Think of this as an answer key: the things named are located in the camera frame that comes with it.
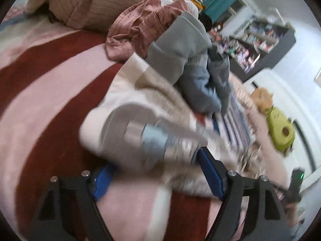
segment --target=blue and white striped fabric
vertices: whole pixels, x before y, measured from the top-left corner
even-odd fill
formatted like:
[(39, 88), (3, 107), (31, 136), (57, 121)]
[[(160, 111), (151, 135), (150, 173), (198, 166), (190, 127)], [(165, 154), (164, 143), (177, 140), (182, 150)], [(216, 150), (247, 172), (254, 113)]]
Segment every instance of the blue and white striped fabric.
[(234, 95), (231, 95), (227, 114), (224, 117), (220, 113), (214, 114), (212, 121), (214, 130), (229, 142), (232, 149), (238, 152), (248, 149), (252, 142), (251, 132)]

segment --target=bed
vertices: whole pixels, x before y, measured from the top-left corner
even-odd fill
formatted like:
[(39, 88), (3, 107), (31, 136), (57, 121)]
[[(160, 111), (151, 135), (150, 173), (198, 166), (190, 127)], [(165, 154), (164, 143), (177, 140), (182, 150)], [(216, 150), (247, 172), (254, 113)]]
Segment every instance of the bed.
[[(123, 63), (106, 57), (105, 34), (52, 24), (44, 15), (13, 18), (0, 39), (0, 209), (24, 240), (37, 200), (53, 175), (79, 175), (104, 162), (81, 146), (78, 132)], [(202, 117), (198, 120), (214, 129)], [(301, 126), (309, 135), (316, 131)], [(309, 142), (313, 151), (320, 149), (316, 142)], [(314, 159), (319, 164), (317, 155)], [(317, 180), (314, 173), (304, 181), (305, 188)], [(115, 240), (201, 241), (219, 204), (171, 191), (153, 177), (130, 174), (116, 178), (98, 208)], [(79, 236), (85, 238), (81, 230)]]

